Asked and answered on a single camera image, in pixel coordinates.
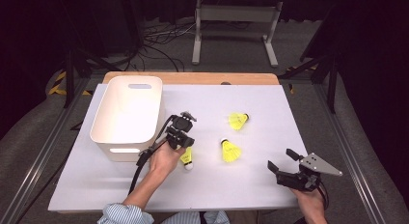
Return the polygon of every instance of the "white board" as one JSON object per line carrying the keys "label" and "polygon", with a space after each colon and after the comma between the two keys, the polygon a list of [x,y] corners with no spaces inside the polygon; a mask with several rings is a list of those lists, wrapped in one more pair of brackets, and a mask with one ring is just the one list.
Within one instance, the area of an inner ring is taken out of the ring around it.
{"label": "white board", "polygon": [[[90,129],[106,85],[95,90],[90,108],[48,209],[102,210],[126,197],[135,163],[110,161],[90,138]],[[307,155],[282,86],[164,85],[166,118],[189,111],[197,122],[188,135],[194,168],[175,171],[151,197],[147,211],[261,210],[296,207],[296,199],[277,185],[267,160],[295,173],[298,163],[286,155],[293,149]],[[250,119],[239,131],[230,128],[232,112]],[[242,150],[231,163],[222,159],[220,140],[228,138]],[[140,179],[146,174],[145,166]]]}

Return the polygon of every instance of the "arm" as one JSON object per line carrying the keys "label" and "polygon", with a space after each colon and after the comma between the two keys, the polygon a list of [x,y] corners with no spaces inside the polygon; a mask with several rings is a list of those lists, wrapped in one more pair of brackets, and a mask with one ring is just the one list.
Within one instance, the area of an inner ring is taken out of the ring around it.
{"label": "arm", "polygon": [[165,142],[150,158],[150,170],[123,201],[124,205],[137,206],[144,210],[151,195],[177,167],[177,162],[186,150],[173,150]]}
{"label": "arm", "polygon": [[308,224],[326,224],[324,215],[324,203],[318,190],[312,192],[302,192],[296,189],[290,189],[298,200],[300,210]]}

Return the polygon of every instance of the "metal frame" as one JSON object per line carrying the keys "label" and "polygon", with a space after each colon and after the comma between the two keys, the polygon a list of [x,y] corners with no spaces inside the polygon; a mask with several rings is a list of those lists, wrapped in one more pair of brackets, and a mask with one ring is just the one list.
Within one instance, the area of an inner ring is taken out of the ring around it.
{"label": "metal frame", "polygon": [[268,60],[273,68],[278,67],[277,57],[274,53],[271,41],[283,3],[277,3],[276,7],[245,7],[245,6],[218,6],[202,5],[202,0],[196,2],[196,36],[193,46],[192,64],[198,65],[201,59],[202,20],[224,20],[224,21],[251,21],[251,22],[269,22],[270,30],[267,35],[263,35],[263,43],[267,51]]}
{"label": "metal frame", "polygon": [[361,196],[361,200],[364,203],[371,223],[386,223],[378,205],[376,204],[372,192],[370,191],[367,179],[364,176],[364,173],[362,172],[361,167],[359,166],[358,161],[355,158],[354,153],[352,152],[352,149],[346,139],[337,116],[332,113],[327,106],[326,95],[324,89],[322,88],[322,85],[314,84],[314,88],[322,105],[322,108],[325,111],[327,119],[329,120],[333,131],[337,135],[337,141],[340,146],[342,158],[345,161],[345,164],[348,167],[348,171],[351,174],[357,191]]}

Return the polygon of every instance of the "striped sleeve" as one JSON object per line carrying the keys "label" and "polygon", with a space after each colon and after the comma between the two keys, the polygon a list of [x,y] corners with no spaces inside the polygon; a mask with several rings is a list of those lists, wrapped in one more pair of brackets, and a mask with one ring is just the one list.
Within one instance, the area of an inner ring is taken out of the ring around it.
{"label": "striped sleeve", "polygon": [[153,218],[150,214],[142,212],[136,206],[110,204],[103,209],[103,216],[98,224],[151,224]]}

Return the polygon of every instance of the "yellow shuttlecock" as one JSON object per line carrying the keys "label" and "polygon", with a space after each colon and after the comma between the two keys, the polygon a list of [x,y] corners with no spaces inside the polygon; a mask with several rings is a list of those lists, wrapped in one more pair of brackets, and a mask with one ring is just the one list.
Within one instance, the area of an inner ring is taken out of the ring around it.
{"label": "yellow shuttlecock", "polygon": [[223,149],[223,160],[226,162],[233,162],[241,155],[241,150],[229,142],[229,140],[222,139],[221,144]]}
{"label": "yellow shuttlecock", "polygon": [[180,156],[180,160],[183,162],[185,169],[187,170],[193,169],[192,147],[186,148],[186,152]]}
{"label": "yellow shuttlecock", "polygon": [[245,113],[231,113],[229,116],[229,124],[235,130],[240,130],[248,120],[249,115]]}

